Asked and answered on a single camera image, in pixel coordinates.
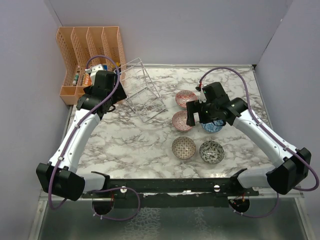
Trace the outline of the brown patterned bowl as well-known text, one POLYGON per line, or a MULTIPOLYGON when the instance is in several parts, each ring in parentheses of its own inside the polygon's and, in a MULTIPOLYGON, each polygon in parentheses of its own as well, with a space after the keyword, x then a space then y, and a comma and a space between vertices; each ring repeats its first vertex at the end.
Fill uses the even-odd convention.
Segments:
POLYGON ((187 160, 194 156, 196 144, 191 138, 180 136, 173 141, 171 149, 177 158, 187 160))

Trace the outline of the pink patterned bowl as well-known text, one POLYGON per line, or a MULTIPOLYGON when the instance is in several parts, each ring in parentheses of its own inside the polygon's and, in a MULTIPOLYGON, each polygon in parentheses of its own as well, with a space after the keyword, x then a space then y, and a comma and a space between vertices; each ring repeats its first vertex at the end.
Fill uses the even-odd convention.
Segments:
POLYGON ((186 110, 176 112, 172 117, 173 126, 180 132, 188 132, 192 129, 192 126, 187 125, 187 117, 186 110))

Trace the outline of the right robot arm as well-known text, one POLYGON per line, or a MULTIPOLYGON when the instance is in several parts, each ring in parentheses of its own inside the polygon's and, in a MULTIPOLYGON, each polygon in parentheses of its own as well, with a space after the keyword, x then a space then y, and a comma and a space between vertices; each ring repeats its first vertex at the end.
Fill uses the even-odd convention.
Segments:
POLYGON ((249 110, 241 98, 229 99, 219 82, 202 88, 204 101, 186 103, 188 126, 195 125, 195 114, 200 123, 222 120, 252 140, 271 161, 271 167, 242 169, 234 174, 229 189, 240 196, 249 188, 272 188, 286 195, 308 176, 311 153, 305 147, 298 149, 273 132, 257 115, 249 110))

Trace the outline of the red patterned bowl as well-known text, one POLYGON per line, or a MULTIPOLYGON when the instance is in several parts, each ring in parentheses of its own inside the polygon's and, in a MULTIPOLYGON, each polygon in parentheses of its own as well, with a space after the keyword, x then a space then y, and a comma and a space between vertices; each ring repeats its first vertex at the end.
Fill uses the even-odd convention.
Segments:
POLYGON ((196 101, 197 96, 190 90, 181 90, 175 95, 175 102, 183 109, 187 108, 187 102, 196 101))

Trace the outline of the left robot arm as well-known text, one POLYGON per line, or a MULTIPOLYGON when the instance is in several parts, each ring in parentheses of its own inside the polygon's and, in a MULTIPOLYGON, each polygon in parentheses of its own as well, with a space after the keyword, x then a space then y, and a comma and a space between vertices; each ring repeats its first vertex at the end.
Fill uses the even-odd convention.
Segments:
POLYGON ((127 97, 120 74, 99 70, 94 83, 84 88, 78 99, 70 129, 48 163, 39 163, 36 175, 44 192, 50 195, 76 201, 85 192, 94 191, 97 196, 106 197, 111 186, 104 175, 86 178, 77 175, 80 157, 103 116, 114 111, 117 102, 127 97))

